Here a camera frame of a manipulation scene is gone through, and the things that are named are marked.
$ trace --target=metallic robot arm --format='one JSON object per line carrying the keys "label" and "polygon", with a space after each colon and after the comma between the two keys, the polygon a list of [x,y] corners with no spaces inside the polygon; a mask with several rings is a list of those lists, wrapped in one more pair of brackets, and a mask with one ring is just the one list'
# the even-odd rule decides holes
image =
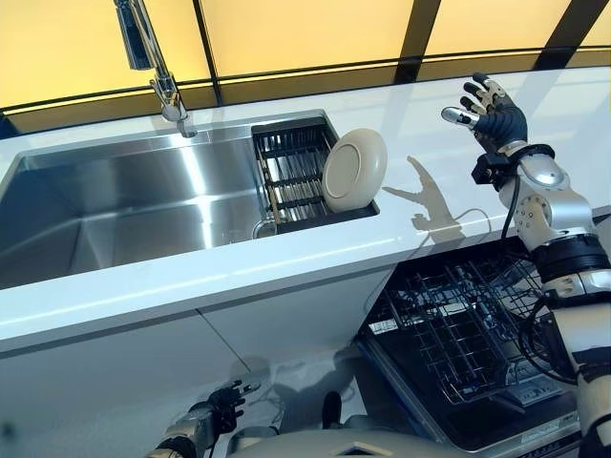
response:
{"label": "metallic robot arm", "polygon": [[245,403],[244,395],[259,388],[258,385],[241,385],[241,381],[236,381],[192,406],[165,430],[161,443],[145,458],[202,458],[221,434],[236,428],[238,417],[244,414],[236,407]]}
{"label": "metallic robot arm", "polygon": [[[475,73],[442,117],[468,127],[486,153],[472,176],[492,184],[510,209],[517,235],[543,282],[550,315],[543,320],[552,368],[577,378],[583,456],[611,453],[611,265],[587,200],[548,145],[529,145],[523,112],[483,73]],[[503,228],[507,232],[510,219]]]}

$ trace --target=chrome faucet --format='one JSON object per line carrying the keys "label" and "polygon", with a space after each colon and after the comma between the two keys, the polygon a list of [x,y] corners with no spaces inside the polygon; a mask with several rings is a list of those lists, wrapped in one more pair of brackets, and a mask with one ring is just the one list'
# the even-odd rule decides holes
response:
{"label": "chrome faucet", "polygon": [[184,120],[188,113],[174,76],[165,65],[144,1],[115,0],[115,6],[130,68],[155,69],[155,79],[149,83],[161,101],[161,115],[176,122],[183,136],[192,136],[186,133]]}

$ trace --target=wire rack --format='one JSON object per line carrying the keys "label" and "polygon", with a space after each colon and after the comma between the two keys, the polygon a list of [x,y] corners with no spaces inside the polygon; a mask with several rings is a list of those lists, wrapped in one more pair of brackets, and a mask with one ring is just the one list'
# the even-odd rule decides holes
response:
{"label": "wire rack", "polygon": [[323,170],[336,137],[322,117],[257,126],[252,134],[267,212],[279,233],[377,213],[372,204],[342,214],[327,207]]}
{"label": "wire rack", "polygon": [[[427,274],[404,268],[368,323],[374,334],[409,332],[442,393],[457,405],[540,376],[517,344],[520,324],[540,296],[533,265],[504,255],[443,263]],[[534,342],[543,353],[537,332]]]}

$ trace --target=white cabinet door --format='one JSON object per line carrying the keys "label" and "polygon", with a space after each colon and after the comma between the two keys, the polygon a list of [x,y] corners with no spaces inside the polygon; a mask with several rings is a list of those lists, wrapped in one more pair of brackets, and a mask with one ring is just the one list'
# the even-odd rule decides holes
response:
{"label": "white cabinet door", "polygon": [[348,344],[393,269],[289,288],[204,317],[251,370],[262,369]]}
{"label": "white cabinet door", "polygon": [[[0,425],[14,426],[26,439],[130,406],[150,406],[154,417],[169,397],[189,393],[184,402],[193,402],[204,384],[225,383],[244,371],[193,311],[186,318],[0,360]],[[157,426],[135,419],[126,426],[127,436],[130,428],[159,435],[170,419],[150,420]]]}

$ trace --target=white countertop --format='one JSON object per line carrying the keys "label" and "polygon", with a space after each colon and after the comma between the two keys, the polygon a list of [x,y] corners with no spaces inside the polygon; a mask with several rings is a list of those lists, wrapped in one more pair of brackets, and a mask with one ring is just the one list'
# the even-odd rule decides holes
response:
{"label": "white countertop", "polygon": [[[595,213],[607,212],[609,69],[508,73],[495,79],[526,114],[530,142],[551,144],[574,189],[588,198]],[[419,197],[380,190],[375,198],[380,214],[372,218],[1,290],[0,352],[388,265],[424,256],[436,244],[452,249],[496,239],[506,209],[491,186],[475,185],[470,175],[482,151],[466,129],[439,116],[443,107],[457,105],[464,81],[192,112],[200,125],[322,109],[338,135],[358,127],[382,134],[389,150],[383,187],[407,193],[423,190],[407,156],[419,162],[434,183],[425,177],[425,192]],[[1,140],[0,177],[23,151],[167,127],[160,116],[146,116]],[[426,206],[415,201],[419,198]]]}

